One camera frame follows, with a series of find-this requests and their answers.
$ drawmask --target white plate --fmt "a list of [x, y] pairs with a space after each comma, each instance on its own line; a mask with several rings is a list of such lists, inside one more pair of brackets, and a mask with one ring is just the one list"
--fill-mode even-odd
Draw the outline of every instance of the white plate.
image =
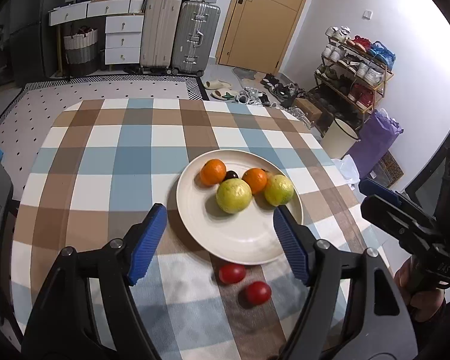
[[[188, 232], [204, 249], [233, 263], [256, 265], [278, 258], [283, 250], [274, 230], [274, 207], [259, 193], [238, 214], [222, 211], [215, 200], [218, 185], [204, 187], [200, 182], [200, 169], [213, 158], [223, 161], [227, 170], [234, 170], [240, 178], [250, 168], [283, 174], [272, 163], [246, 151], [215, 150], [195, 158], [180, 175], [176, 188], [178, 212]], [[301, 224], [303, 209], [296, 190], [287, 207]]]

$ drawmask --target sandal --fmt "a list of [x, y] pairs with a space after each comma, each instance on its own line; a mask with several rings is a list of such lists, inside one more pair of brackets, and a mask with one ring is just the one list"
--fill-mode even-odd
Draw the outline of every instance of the sandal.
[[217, 89], [211, 93], [211, 96], [217, 100], [234, 100], [239, 91], [231, 91], [229, 88]]
[[222, 88], [228, 88], [230, 89], [232, 87], [232, 84], [229, 84], [228, 82], [221, 81], [219, 79], [214, 79], [213, 81], [205, 81], [203, 84], [205, 89], [209, 91], [214, 91], [215, 89], [222, 89]]

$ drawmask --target white bucket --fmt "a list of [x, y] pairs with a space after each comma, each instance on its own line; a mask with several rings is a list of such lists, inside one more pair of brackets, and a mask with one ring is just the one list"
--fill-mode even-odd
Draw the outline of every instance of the white bucket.
[[340, 119], [334, 119], [320, 142], [330, 158], [341, 159], [359, 139], [353, 129]]

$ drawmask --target red shoe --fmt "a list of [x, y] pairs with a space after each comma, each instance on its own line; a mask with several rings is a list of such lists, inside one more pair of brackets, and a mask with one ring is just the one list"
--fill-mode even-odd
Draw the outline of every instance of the red shoe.
[[348, 98], [356, 103], [356, 101], [361, 97], [363, 90], [365, 90], [363, 85], [355, 83], [348, 93]]
[[371, 107], [373, 104], [373, 92], [365, 87], [362, 87], [363, 90], [361, 91], [361, 96], [356, 102], [356, 105], [358, 105], [362, 110], [366, 110]]
[[355, 39], [353, 41], [355, 42], [355, 47], [364, 53], [366, 53], [371, 46], [371, 42], [367, 38], [362, 38], [358, 35], [355, 35]]

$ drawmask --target yellow-green fruit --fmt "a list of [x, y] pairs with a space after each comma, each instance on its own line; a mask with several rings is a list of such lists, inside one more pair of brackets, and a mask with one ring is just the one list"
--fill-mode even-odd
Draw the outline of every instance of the yellow-green fruit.
[[275, 175], [268, 179], [263, 194], [272, 206], [287, 204], [293, 197], [293, 184], [284, 175]]
[[235, 214], [248, 207], [252, 200], [252, 190], [240, 178], [230, 178], [220, 184], [215, 197], [222, 210]]

